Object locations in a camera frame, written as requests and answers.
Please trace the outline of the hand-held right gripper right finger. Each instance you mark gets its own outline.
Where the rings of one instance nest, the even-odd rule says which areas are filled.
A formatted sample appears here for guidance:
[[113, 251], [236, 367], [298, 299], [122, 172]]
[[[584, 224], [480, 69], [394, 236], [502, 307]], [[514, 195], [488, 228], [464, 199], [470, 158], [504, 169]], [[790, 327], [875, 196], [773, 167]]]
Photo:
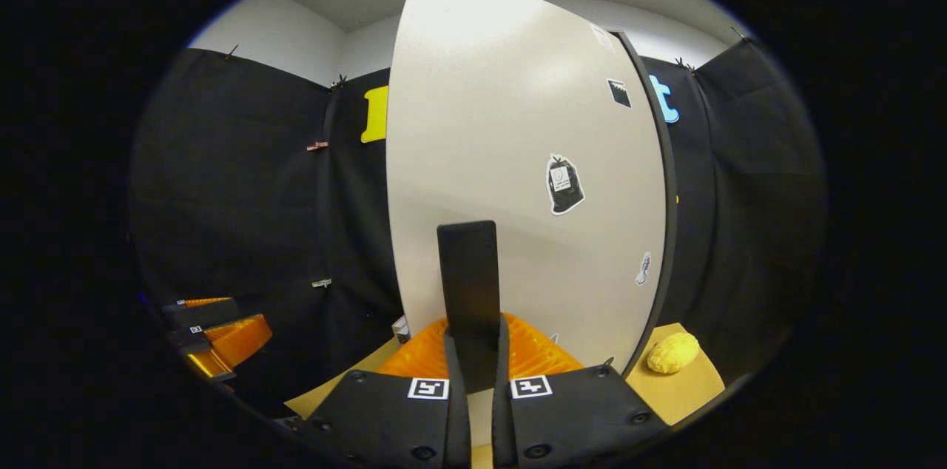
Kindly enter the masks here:
[[608, 363], [582, 367], [512, 314], [499, 327], [496, 468], [620, 468], [667, 424]]

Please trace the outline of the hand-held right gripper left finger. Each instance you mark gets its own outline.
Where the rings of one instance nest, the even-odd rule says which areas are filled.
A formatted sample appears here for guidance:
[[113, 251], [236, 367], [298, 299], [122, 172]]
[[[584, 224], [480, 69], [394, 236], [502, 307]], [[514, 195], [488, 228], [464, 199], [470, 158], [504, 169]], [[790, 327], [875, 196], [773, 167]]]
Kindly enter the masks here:
[[447, 320], [287, 399], [299, 435], [356, 468], [469, 468], [465, 381]]

